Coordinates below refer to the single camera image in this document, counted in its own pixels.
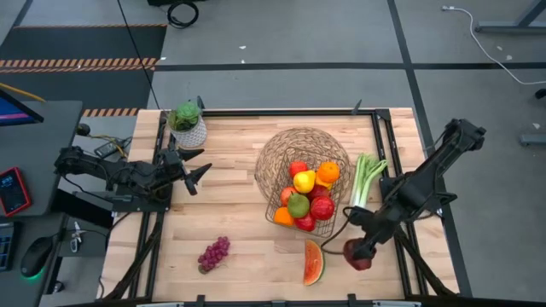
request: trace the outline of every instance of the wooden table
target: wooden table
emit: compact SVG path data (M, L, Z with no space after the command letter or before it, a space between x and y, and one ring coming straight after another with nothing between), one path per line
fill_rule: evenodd
M390 112L402 166L404 171L412 171L424 160L412 109L392 108ZM151 110L138 114L131 160L152 159L159 116L160 111ZM317 238L267 222L264 213L268 200L253 178L258 153L265 143L277 132L302 125L335 137L353 164L361 152L376 154L370 117L256 116L215 117L205 121L206 151L186 166L191 169L212 162L213 167L201 179L196 196L188 194L183 182L174 185L171 210L163 226L154 301L195 301L198 294L206 295L207 301L346 300L347 293L355 293L358 299L404 297L393 240L378 246L373 267L364 272L354 270L341 256L325 255L322 279L304 287L304 239ZM381 129L383 142L388 146L385 127L382 125ZM379 207L376 182L368 208ZM344 218L340 212L337 217L335 230ZM140 222L141 213L133 213L112 232L102 271L106 293L134 259ZM422 256L445 285L456 292L455 273L441 221L432 217L415 223L415 228ZM223 261L225 265L202 275L197 270L197 258L220 235L227 235L232 242L229 256ZM361 229L349 226L330 248L341 249L347 239L361 236ZM406 258L415 293L414 266ZM148 273L146 264L141 272L145 273L141 275L140 294L145 287L144 275Z

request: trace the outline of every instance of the white cable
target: white cable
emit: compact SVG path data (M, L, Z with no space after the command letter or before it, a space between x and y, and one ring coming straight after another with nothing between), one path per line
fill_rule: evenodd
M490 56L487 51L485 51L484 47L482 47L481 43L479 43L479 40L476 38L476 36L474 35L474 31L473 31L473 23L474 23L474 17L472 16L472 14L470 14L470 12L468 12L467 10L465 9L459 9L459 8L455 8L455 7L452 7L452 6L446 6L444 5L442 7L442 10L443 11L449 11L449 10L452 10L452 11L459 11L459 12L463 12L463 13L466 13L468 16L470 16L470 35L472 36L472 38L474 39L474 42L476 42L476 44L478 45L478 47L484 52L485 55L487 55L487 57L491 60L491 61L494 61L496 64L498 64L498 66L502 67L509 75L510 77L512 77L514 80L516 80L519 84L523 84L523 85L534 85L534 84L546 84L546 80L545 81L537 81L537 82L523 82L521 80L519 80L516 76L514 76L514 74L512 72L510 72L500 61L497 61L495 59L493 59L492 56Z

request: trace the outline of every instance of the concrete floor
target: concrete floor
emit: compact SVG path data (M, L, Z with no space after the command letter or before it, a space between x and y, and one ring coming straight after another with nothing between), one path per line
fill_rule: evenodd
M8 0L7 13L0 4L0 39L10 27L6 20L16 18L23 2ZM442 5L468 9L476 20L514 20L531 2L395 0L414 63L487 62L469 36L468 17L441 12ZM130 23L165 21L143 0L122 4ZM161 64L402 62L385 1L208 0L198 6L195 26L168 28ZM22 20L23 25L112 23L122 23L113 0L33 0ZM479 39L499 59L546 62L545 36L480 34ZM546 79L544 70L514 73L525 81ZM546 133L546 101L531 99L540 86L519 85L501 70L415 74L434 137L451 118L467 118L488 130L483 149L463 155L445 175L449 191L459 195L452 211L474 297L546 301L546 152L517 142L520 133ZM351 107L361 98L362 107L414 107L404 70L156 72L153 86L164 108L197 95L207 107ZM92 119L91 124L128 136L134 119L125 121ZM75 142L94 147L84 141ZM100 182L78 180L86 188L102 188ZM97 275L86 272L100 272L102 262L79 261L82 265L63 265L67 290L44 299L42 306L95 297Z

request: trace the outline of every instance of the potted plant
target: potted plant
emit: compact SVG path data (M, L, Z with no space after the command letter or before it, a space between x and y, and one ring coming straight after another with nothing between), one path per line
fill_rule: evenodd
M206 139L206 126L202 115L202 101L186 101L169 112L167 124L181 147L194 148Z

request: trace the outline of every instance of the purple grapes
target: purple grapes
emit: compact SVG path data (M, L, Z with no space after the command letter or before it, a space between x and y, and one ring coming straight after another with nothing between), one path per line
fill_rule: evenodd
M220 236L211 246L207 246L205 252L199 256L197 262L200 264L199 271L202 274L208 273L217 267L217 264L228 256L229 239L227 236Z

